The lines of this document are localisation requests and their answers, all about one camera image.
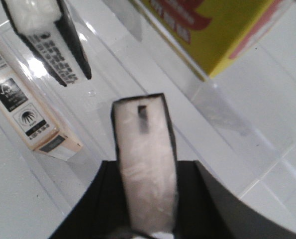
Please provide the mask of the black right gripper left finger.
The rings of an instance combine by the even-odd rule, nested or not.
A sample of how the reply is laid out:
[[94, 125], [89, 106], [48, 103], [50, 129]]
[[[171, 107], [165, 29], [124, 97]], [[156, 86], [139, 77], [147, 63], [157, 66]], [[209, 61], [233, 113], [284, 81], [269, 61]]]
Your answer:
[[91, 79], [87, 56], [63, 0], [3, 0], [14, 32], [62, 86]]

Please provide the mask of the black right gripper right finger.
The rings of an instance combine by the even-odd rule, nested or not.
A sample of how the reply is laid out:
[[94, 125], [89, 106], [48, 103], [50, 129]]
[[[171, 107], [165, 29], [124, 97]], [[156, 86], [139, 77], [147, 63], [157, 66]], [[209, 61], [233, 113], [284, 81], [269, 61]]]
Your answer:
[[[176, 239], [296, 239], [296, 233], [241, 202], [198, 161], [179, 161]], [[134, 239], [121, 176], [115, 161], [103, 161], [93, 182], [53, 239]]]

